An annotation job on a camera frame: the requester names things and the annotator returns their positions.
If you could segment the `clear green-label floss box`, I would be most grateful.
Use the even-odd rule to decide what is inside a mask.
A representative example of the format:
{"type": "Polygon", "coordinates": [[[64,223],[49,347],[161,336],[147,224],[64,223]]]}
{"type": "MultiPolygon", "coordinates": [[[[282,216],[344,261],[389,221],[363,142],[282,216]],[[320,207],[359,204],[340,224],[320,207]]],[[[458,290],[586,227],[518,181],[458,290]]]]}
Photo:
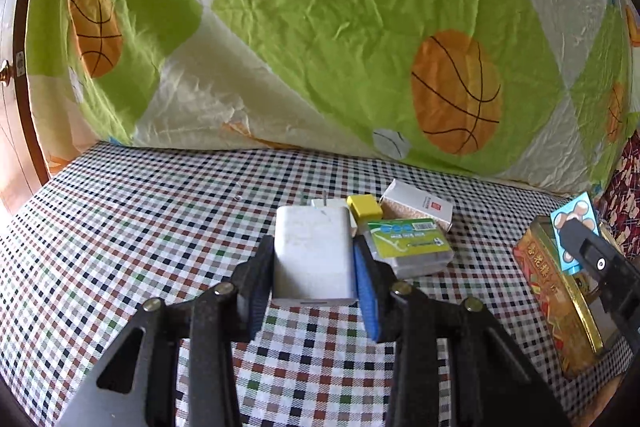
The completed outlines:
{"type": "Polygon", "coordinates": [[[389,265],[398,279],[444,271],[454,250],[431,218],[370,221],[364,238],[372,257],[389,265]]]}

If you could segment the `white box red seal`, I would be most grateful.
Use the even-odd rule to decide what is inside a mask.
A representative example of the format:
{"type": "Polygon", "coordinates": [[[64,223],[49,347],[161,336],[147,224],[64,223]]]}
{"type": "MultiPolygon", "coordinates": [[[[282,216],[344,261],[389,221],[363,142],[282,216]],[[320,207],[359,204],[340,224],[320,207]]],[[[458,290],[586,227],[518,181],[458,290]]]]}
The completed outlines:
{"type": "Polygon", "coordinates": [[[454,205],[411,184],[393,179],[378,201],[386,219],[433,219],[445,231],[452,225],[454,205]]]}

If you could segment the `small yellow cube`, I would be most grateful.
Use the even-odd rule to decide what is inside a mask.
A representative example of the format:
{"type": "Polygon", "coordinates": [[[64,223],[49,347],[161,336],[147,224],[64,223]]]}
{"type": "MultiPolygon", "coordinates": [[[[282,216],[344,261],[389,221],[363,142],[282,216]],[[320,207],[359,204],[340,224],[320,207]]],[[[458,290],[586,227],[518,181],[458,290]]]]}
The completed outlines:
{"type": "Polygon", "coordinates": [[[383,210],[371,194],[349,195],[346,202],[358,225],[383,218],[383,210]]]}

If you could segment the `large white charger block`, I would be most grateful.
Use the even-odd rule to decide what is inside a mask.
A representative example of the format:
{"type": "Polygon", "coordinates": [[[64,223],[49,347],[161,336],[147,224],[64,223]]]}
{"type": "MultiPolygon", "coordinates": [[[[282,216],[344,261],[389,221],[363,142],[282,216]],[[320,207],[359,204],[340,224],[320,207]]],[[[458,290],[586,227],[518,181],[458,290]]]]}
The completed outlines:
{"type": "Polygon", "coordinates": [[[349,306],[357,300],[346,207],[277,210],[271,300],[283,308],[349,306]]]}

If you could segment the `gold metal tin box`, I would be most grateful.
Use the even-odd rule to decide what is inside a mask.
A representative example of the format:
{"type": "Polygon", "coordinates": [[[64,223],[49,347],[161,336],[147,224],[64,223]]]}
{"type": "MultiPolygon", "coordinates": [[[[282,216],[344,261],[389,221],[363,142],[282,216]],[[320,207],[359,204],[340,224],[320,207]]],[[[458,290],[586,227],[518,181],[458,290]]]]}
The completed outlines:
{"type": "Polygon", "coordinates": [[[547,216],[534,218],[513,248],[513,257],[547,323],[564,376],[573,379],[585,373],[620,338],[598,283],[586,271],[568,275],[561,270],[547,216]]]}

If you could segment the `red patterned cloth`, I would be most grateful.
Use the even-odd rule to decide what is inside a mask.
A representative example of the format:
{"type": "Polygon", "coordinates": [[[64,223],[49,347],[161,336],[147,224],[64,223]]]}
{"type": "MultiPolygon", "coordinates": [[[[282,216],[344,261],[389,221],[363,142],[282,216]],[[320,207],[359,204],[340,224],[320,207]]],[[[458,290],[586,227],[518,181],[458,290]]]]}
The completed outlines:
{"type": "Polygon", "coordinates": [[[639,258],[639,132],[628,139],[612,179],[600,198],[600,213],[629,260],[639,258]]]}

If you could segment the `wooden door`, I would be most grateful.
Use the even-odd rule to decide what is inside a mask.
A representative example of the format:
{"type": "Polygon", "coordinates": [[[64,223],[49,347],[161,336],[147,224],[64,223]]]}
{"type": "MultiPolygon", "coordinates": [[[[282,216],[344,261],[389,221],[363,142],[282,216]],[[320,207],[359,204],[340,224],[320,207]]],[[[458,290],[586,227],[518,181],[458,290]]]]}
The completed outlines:
{"type": "Polygon", "coordinates": [[[16,213],[49,179],[26,75],[29,0],[1,0],[1,218],[16,213]]]}

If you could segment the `small white plug adapter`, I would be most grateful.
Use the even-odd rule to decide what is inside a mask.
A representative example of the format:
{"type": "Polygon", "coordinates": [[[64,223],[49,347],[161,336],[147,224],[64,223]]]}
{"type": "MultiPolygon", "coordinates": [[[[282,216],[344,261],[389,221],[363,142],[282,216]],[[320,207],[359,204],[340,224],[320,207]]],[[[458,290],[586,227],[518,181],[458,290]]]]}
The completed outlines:
{"type": "Polygon", "coordinates": [[[347,214],[349,217],[349,231],[352,237],[355,237],[358,232],[358,225],[355,220],[354,215],[352,214],[352,210],[350,210],[349,205],[347,204],[347,200],[339,197],[329,198],[326,195],[323,195],[319,198],[312,198],[310,200],[310,205],[314,208],[320,207],[331,207],[331,208],[345,208],[347,210],[347,214]]]}

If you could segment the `green basketball bedsheet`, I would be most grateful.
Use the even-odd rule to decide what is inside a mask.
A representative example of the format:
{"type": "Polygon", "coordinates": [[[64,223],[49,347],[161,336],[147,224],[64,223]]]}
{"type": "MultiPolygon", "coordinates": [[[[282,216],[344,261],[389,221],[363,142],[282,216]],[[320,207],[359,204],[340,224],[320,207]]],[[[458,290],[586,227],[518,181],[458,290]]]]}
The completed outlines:
{"type": "Polygon", "coordinates": [[[312,148],[597,193],[639,124],[630,0],[29,0],[44,158],[312,148]]]}

